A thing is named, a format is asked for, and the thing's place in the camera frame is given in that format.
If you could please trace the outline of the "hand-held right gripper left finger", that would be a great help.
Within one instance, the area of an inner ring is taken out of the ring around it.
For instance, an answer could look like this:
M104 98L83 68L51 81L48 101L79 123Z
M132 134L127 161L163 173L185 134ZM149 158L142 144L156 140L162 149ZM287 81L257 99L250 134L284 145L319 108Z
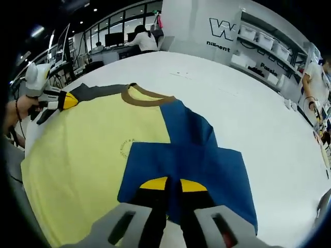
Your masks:
M160 247L166 227L169 177L148 180L129 203L121 203L98 219L90 233L63 247Z

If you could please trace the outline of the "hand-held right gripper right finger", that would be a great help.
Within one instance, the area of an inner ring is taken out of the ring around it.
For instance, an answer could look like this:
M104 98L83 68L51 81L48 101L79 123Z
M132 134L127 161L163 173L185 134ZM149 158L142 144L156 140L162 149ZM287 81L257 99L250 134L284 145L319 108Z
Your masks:
M259 247L249 219L233 204L216 203L204 185L180 179L178 196L186 247Z

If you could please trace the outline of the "person's left hand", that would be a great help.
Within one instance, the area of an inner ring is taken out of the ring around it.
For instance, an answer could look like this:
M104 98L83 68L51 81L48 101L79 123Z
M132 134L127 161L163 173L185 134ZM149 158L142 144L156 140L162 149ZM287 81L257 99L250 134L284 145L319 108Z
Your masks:
M10 101L6 105L6 120L10 125L13 125L18 120L22 120L28 116L28 110L31 107L39 107L37 98L31 98L23 95L18 100Z

